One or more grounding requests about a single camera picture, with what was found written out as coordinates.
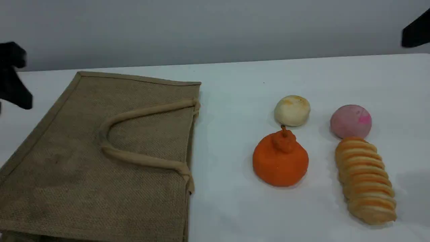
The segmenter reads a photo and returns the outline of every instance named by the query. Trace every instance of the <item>jute bag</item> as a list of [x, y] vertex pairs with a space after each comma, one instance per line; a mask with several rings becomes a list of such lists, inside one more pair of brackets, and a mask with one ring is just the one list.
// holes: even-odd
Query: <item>jute bag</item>
[[78, 72], [0, 170], [3, 241], [186, 240], [199, 87]]

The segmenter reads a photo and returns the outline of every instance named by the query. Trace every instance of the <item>toy food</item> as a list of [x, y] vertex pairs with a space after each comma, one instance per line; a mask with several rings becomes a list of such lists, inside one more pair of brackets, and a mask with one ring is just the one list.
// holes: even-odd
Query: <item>toy food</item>
[[365, 138], [372, 127], [372, 118], [361, 106], [345, 105], [340, 107], [330, 119], [330, 129], [340, 137], [361, 137]]
[[254, 172], [272, 186], [292, 186], [306, 174], [309, 158], [295, 135], [282, 130], [264, 137], [252, 156]]
[[376, 147], [362, 138], [348, 137], [335, 153], [350, 213], [370, 225], [395, 221], [395, 194]]
[[290, 95], [282, 98], [275, 107], [275, 119], [287, 126], [300, 126], [309, 117], [310, 104], [306, 98]]

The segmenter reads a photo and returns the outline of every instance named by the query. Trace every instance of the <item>rope handle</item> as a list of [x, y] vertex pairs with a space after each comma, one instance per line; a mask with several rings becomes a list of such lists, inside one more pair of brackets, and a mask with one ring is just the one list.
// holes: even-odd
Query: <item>rope handle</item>
[[144, 109], [132, 110], [124, 113], [117, 114], [111, 118], [105, 120], [99, 130], [98, 138], [100, 141], [100, 146], [102, 152], [106, 156], [116, 158], [123, 162], [133, 163], [141, 166], [149, 166], [155, 168], [164, 168], [177, 171], [187, 183], [187, 190], [191, 193], [194, 192], [194, 180], [191, 175], [191, 171], [186, 163], [179, 161], [171, 161], [160, 159], [148, 155], [138, 154], [134, 152], [124, 151], [113, 147], [113, 145], [108, 141], [108, 133], [111, 127], [117, 123], [127, 121], [129, 119], [139, 118], [146, 115], [174, 111], [178, 109], [184, 109], [194, 107], [193, 115], [198, 115], [200, 109], [199, 100], [196, 98], [185, 99], [178, 102], [173, 102], [169, 104], [157, 105]]

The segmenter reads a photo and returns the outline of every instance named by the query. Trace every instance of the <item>gray wall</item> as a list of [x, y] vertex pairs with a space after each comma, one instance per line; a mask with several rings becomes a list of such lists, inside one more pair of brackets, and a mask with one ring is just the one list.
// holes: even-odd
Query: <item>gray wall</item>
[[430, 52], [401, 30], [430, 0], [0, 0], [27, 70]]

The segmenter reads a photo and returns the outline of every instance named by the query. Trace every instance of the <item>pink ball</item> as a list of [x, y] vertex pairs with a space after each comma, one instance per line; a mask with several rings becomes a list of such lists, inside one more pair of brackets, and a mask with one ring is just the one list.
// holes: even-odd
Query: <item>pink ball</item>
[[372, 127], [372, 118], [362, 106], [345, 105], [340, 107], [330, 119], [330, 129], [338, 137], [350, 136], [365, 138]]

